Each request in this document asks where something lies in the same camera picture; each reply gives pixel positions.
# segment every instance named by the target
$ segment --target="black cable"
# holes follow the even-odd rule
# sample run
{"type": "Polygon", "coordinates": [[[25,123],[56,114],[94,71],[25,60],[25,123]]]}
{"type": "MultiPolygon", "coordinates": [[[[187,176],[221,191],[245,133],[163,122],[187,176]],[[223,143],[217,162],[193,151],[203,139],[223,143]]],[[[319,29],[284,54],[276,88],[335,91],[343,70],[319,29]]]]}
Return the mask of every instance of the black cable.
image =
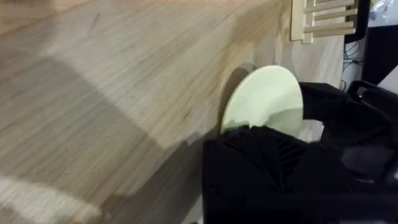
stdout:
{"type": "Polygon", "coordinates": [[[343,87],[342,90],[345,91],[345,90],[346,90],[346,87],[347,87],[347,83],[346,83],[344,80],[342,80],[341,82],[344,84],[344,87],[343,87]]]}
{"type": "Polygon", "coordinates": [[[352,45],[348,50],[345,50],[345,46],[344,46],[344,56],[345,56],[345,59],[347,59],[348,57],[350,57],[350,56],[356,54],[356,53],[359,51],[360,48],[361,48],[361,43],[359,43],[359,41],[356,41],[355,44],[352,45]],[[357,45],[358,45],[358,48],[355,50],[355,52],[352,53],[352,54],[350,54],[350,55],[348,55],[347,53],[348,53],[349,51],[353,50],[357,45]]]}
{"type": "Polygon", "coordinates": [[[352,61],[352,62],[348,63],[346,66],[344,66],[344,68],[343,68],[343,73],[344,73],[344,71],[348,68],[348,66],[351,65],[352,63],[354,63],[354,61],[352,61]]]}
{"type": "Polygon", "coordinates": [[[358,48],[354,51],[354,53],[352,53],[350,55],[347,55],[347,58],[350,57],[350,56],[353,56],[354,54],[356,54],[359,51],[360,48],[361,48],[361,43],[358,42],[358,48]]]}

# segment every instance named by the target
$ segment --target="wooden table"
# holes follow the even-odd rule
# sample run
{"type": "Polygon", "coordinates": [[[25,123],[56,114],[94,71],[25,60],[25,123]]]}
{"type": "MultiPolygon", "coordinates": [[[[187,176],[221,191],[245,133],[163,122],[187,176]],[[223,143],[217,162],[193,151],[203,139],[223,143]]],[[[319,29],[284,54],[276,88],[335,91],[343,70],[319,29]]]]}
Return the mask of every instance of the wooden table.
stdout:
{"type": "Polygon", "coordinates": [[[291,43],[290,4],[1,1],[0,223],[184,220],[231,76],[340,84],[343,38],[291,43]]]}

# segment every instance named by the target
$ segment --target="black machine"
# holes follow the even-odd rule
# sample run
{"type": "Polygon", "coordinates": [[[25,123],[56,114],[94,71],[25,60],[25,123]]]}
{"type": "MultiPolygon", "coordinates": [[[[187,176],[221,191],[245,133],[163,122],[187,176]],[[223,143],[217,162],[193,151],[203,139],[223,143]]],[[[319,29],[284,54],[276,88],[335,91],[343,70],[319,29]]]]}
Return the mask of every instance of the black machine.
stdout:
{"type": "Polygon", "coordinates": [[[348,93],[301,83],[303,142],[268,127],[229,130],[203,146],[205,224],[398,220],[395,95],[365,82],[348,93]]]}

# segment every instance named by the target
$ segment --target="white surface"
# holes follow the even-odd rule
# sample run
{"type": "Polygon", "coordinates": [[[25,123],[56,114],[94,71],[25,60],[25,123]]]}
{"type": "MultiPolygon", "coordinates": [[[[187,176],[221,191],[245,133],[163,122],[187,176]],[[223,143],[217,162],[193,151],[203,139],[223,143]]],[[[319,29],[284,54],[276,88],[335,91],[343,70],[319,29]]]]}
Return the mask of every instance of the white surface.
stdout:
{"type": "Polygon", "coordinates": [[[221,132],[242,125],[268,126],[298,136],[303,99],[298,81],[286,68],[272,65],[248,75],[225,109],[221,132]]]}
{"type": "Polygon", "coordinates": [[[398,95],[398,66],[380,82],[379,87],[398,95]]]}

